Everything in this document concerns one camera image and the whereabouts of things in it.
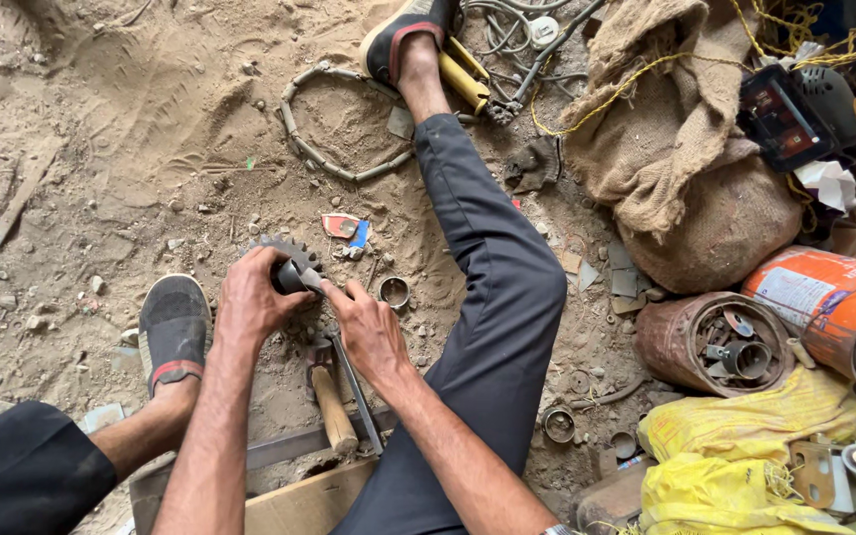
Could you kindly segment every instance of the black shoe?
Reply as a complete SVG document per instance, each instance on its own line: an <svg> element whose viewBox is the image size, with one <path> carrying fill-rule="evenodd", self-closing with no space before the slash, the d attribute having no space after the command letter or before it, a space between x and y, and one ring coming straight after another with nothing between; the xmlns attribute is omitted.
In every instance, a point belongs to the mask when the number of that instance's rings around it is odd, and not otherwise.
<svg viewBox="0 0 856 535"><path fill-rule="evenodd" d="M398 11L365 36L360 47L365 75L395 86L401 71L398 45L402 37L409 33L431 32L440 50L444 34L454 18L457 1L406 0Z"/></svg>
<svg viewBox="0 0 856 535"><path fill-rule="evenodd" d="M176 383L187 375L204 379L211 325L207 297L193 277L175 273L150 286L138 317L138 347L151 398L156 383Z"/></svg>

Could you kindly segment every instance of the black pants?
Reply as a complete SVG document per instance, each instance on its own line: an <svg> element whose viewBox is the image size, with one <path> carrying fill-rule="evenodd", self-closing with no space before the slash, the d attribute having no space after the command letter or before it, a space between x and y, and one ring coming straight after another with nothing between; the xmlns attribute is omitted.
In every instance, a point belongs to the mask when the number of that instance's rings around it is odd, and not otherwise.
<svg viewBox="0 0 856 535"><path fill-rule="evenodd" d="M425 375L448 407L519 474L527 459L567 281L553 252L497 186L453 115L415 130L445 239L467 275L461 316ZM67 533L116 482L57 409L0 416L0 533ZM404 427L334 535L466 533Z"/></svg>

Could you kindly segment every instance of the black shorts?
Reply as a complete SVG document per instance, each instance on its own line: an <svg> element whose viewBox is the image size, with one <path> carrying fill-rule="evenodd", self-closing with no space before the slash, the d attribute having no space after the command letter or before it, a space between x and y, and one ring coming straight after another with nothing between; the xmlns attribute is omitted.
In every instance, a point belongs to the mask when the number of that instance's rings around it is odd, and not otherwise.
<svg viewBox="0 0 856 535"><path fill-rule="evenodd" d="M0 534L69 533L117 484L111 461L39 402L0 415Z"/></svg>

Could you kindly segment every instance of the orange container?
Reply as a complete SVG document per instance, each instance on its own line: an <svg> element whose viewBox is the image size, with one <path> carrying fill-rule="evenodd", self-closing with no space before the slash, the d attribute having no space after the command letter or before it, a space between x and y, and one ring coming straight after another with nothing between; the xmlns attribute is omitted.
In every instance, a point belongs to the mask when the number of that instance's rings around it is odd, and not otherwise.
<svg viewBox="0 0 856 535"><path fill-rule="evenodd" d="M790 247L758 266L742 293L774 310L816 361L856 382L856 258Z"/></svg>

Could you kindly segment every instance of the hammer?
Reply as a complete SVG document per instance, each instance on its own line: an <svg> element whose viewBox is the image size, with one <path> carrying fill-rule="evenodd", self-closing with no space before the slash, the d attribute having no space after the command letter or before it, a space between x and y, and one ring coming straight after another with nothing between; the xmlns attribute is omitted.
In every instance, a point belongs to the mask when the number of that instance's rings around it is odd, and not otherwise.
<svg viewBox="0 0 856 535"><path fill-rule="evenodd" d="M359 438L332 380L332 352L332 341L327 338L315 338L306 347L306 397L319 404L332 450L346 454L356 450Z"/></svg>

